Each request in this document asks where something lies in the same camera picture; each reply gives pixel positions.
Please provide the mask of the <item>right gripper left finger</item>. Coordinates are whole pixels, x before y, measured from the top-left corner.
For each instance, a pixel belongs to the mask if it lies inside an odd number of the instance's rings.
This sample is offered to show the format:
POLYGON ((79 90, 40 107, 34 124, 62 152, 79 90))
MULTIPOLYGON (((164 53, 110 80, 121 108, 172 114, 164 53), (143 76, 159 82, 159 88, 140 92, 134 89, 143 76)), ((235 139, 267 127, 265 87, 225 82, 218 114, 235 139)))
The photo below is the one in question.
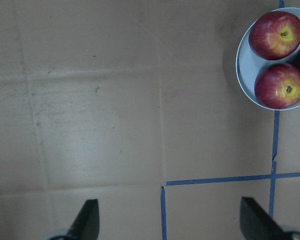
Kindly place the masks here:
POLYGON ((100 213, 97 199, 88 199, 83 204, 74 222, 67 231, 65 240, 97 240, 100 233, 100 213))

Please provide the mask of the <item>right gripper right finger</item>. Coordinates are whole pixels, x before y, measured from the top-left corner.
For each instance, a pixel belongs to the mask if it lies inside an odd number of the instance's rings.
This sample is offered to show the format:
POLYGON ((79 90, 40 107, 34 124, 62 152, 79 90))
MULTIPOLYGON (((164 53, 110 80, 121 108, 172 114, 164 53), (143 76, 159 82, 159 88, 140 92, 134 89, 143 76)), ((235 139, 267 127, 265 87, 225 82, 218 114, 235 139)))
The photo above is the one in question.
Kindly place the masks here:
POLYGON ((239 226, 246 240, 300 240, 300 231, 283 230, 252 197, 240 200, 239 226))

